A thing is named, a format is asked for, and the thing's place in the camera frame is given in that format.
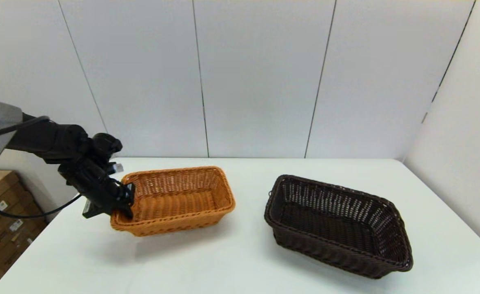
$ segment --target wicker basket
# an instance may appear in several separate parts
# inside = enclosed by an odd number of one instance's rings
[[[133,219],[115,211],[111,226],[135,236],[215,225],[235,207],[225,174],[216,166],[140,171],[122,182],[136,186]]]
[[[280,246],[354,274],[379,279],[412,268],[404,222],[386,199],[281,175],[265,219]]]

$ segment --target basket rim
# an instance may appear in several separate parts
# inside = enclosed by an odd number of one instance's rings
[[[210,210],[203,210],[202,212],[193,212],[191,214],[179,214],[176,216],[169,216],[167,218],[158,218],[158,219],[151,219],[151,220],[141,220],[141,221],[135,221],[135,222],[122,222],[122,218],[124,217],[122,214],[118,212],[113,212],[111,214],[111,223],[112,225],[119,225],[121,227],[135,227],[139,225],[145,225],[145,224],[150,224],[150,223],[155,223],[155,222],[164,222],[164,221],[169,221],[173,219],[190,219],[190,218],[198,218],[202,214],[228,214],[229,212],[232,212],[236,206],[235,198],[233,197],[233,192],[231,190],[231,187],[229,186],[229,181],[227,181],[227,177],[225,176],[225,172],[219,168],[218,166],[197,166],[197,167],[184,167],[181,169],[154,169],[151,171],[135,171],[133,173],[129,173],[127,175],[124,175],[122,177],[122,183],[123,184],[128,184],[128,179],[131,176],[134,175],[143,175],[143,174],[162,174],[162,173],[170,173],[170,172],[182,172],[182,171],[197,171],[200,169],[214,169],[218,171],[220,179],[225,183],[225,187],[227,190],[227,195],[225,196],[226,199],[229,200],[229,205],[225,207],[221,207],[218,209],[210,209]]]
[[[380,202],[384,205],[387,205],[387,207],[389,207],[390,209],[393,209],[393,212],[395,212],[395,220],[398,223],[399,231],[400,231],[400,234],[402,235],[402,240],[404,242],[404,247],[406,249],[403,260],[401,262],[397,262],[397,261],[394,261],[394,260],[389,259],[389,258],[384,258],[384,257],[381,257],[381,256],[376,255],[376,254],[372,254],[372,253],[369,253],[369,252],[366,252],[366,251],[362,251],[360,249],[356,249],[356,248],[351,247],[351,246],[347,246],[345,244],[341,244],[341,243],[336,242],[334,240],[330,240],[330,239],[323,238],[323,237],[320,237],[320,236],[317,236],[317,235],[314,235],[314,234],[311,234],[311,233],[308,233],[308,232],[305,232],[305,231],[301,231],[300,229],[296,229],[294,227],[289,227],[287,225],[284,225],[280,221],[274,220],[271,217],[270,209],[272,207],[272,204],[274,202],[274,199],[275,199],[276,195],[278,194],[278,189],[281,186],[280,184],[285,179],[294,179],[294,180],[299,180],[301,182],[307,182],[307,183],[310,183],[310,184],[315,184],[315,185],[319,185],[319,186],[323,186],[323,187],[328,187],[328,188],[333,188],[333,189],[336,189],[336,190],[341,190],[341,191],[344,191],[344,192],[355,193],[355,194],[358,194],[360,196],[365,196],[365,197],[371,198],[371,199],[373,199],[375,201],[378,201],[378,202]],[[358,190],[353,190],[353,189],[346,188],[346,187],[343,187],[343,186],[337,186],[337,185],[333,185],[333,184],[319,182],[317,180],[298,177],[298,176],[295,176],[295,175],[281,175],[274,182],[274,186],[272,188],[272,191],[270,192],[269,200],[267,201],[267,205],[266,205],[266,211],[265,211],[265,214],[264,214],[264,218],[266,219],[266,222],[273,228],[276,227],[278,229],[287,229],[291,232],[306,235],[310,238],[314,238],[314,239],[317,239],[319,241],[326,242],[326,243],[329,243],[331,245],[338,246],[340,248],[353,251],[354,253],[365,255],[367,257],[370,257],[370,258],[376,259],[378,261],[387,263],[391,266],[397,267],[397,269],[395,269],[395,270],[397,270],[399,272],[407,272],[408,270],[412,269],[412,266],[413,266],[412,248],[410,246],[410,242],[409,242],[409,239],[408,239],[408,236],[407,236],[407,232],[405,231],[404,222],[403,222],[403,220],[402,220],[402,218],[399,214],[399,211],[395,207],[395,205],[385,198],[381,198],[381,197],[378,197],[376,195],[372,195],[372,194],[365,193],[365,192],[358,191]]]

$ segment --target stacked cardboard boxes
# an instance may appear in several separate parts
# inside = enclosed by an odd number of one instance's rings
[[[42,213],[13,171],[0,171],[0,210],[24,216]],[[44,227],[46,221],[43,218],[12,219],[0,216],[0,278]]]

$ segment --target black robotic arm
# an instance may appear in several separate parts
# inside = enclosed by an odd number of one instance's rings
[[[23,114],[22,119],[21,125],[37,118]],[[5,148],[30,152],[48,164],[59,164],[58,171],[66,184],[88,199],[85,218],[111,215],[114,210],[133,217],[134,185],[123,185],[109,177],[116,172],[115,162],[109,160],[122,149],[113,136],[101,133],[89,138],[79,125],[41,120],[18,129]]]

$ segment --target white table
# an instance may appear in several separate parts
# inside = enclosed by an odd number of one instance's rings
[[[85,201],[61,212],[0,281],[0,294],[466,293],[480,294],[480,238],[395,160],[117,158],[124,174],[216,165],[237,205],[215,226],[137,238],[109,216],[86,220]],[[274,181],[292,174],[391,200],[414,267],[380,280],[283,249],[264,221]]]

